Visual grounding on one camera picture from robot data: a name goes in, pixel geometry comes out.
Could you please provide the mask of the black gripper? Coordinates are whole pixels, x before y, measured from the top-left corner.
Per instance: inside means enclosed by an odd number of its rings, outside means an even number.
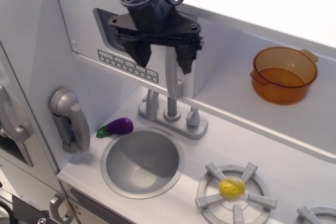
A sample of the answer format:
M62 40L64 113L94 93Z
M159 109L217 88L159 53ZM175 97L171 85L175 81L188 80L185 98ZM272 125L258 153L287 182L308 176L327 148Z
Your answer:
M147 66L152 44L174 47L183 73L191 73L203 47L200 25L179 14L173 0L120 1L128 13L111 16L108 25L136 63Z

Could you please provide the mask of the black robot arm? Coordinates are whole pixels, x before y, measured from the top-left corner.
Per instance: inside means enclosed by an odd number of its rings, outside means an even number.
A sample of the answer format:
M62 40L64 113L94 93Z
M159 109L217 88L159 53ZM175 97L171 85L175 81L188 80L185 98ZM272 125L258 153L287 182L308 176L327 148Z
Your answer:
M183 73L191 73L204 43L200 25L176 10L183 1L120 0L128 13L111 17L109 25L116 28L117 38L138 65L147 66L151 45L168 46L175 48Z

